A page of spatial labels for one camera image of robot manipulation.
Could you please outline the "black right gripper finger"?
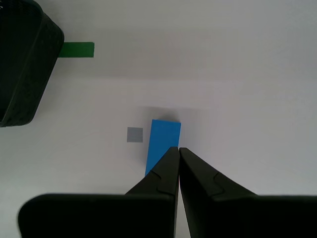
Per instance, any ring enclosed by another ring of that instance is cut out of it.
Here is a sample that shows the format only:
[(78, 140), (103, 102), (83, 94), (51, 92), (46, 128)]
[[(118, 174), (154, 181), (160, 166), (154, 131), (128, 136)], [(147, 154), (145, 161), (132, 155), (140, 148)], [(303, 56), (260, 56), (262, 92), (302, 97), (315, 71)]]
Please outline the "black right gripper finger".
[(315, 238), (316, 196), (257, 195), (180, 148), (180, 188), (193, 238)]
[(172, 238), (179, 150), (168, 149), (126, 194), (43, 194), (18, 213), (24, 238)]

